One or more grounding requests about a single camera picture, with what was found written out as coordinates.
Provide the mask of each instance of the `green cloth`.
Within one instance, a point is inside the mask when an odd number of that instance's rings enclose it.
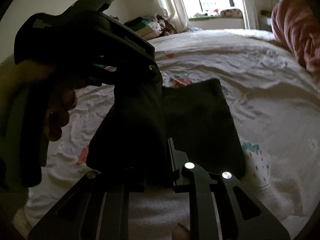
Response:
[[[144,27],[146,27],[149,23],[153,22],[152,19],[149,20],[142,20],[141,22],[139,22],[138,24],[129,27],[131,30],[133,30],[134,32],[143,29]]]

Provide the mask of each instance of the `cushion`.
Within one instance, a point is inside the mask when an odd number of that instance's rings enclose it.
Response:
[[[320,87],[320,23],[305,0],[282,0],[272,12],[272,30]]]
[[[240,9],[227,9],[220,12],[222,17],[234,17],[234,18],[241,18],[243,17],[242,11]]]

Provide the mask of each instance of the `human hand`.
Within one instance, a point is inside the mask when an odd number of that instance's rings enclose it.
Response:
[[[12,101],[20,88],[47,79],[55,71],[55,67],[25,60],[15,65],[7,62],[0,70],[0,132],[5,136]],[[74,89],[85,86],[84,81],[74,84]],[[76,107],[77,98],[74,89],[65,90],[58,102],[45,115],[44,134],[50,141],[61,138],[62,129],[69,122],[68,111]]]

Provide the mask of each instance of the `window sill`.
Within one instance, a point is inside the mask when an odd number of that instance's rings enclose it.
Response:
[[[198,18],[189,18],[189,21],[205,21],[205,20],[211,20],[211,19],[243,19],[243,17],[221,17],[221,16],[204,16],[204,17],[198,17]]]

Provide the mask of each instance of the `fingernail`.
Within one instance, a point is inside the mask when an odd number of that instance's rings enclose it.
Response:
[[[77,94],[73,90],[73,101],[72,101],[72,106],[75,107],[77,105]]]
[[[59,122],[59,113],[51,112],[49,114],[49,123],[58,123]]]
[[[184,225],[178,223],[178,227],[182,228],[183,230],[185,230],[186,232],[190,233],[190,230],[188,228],[186,228]]]

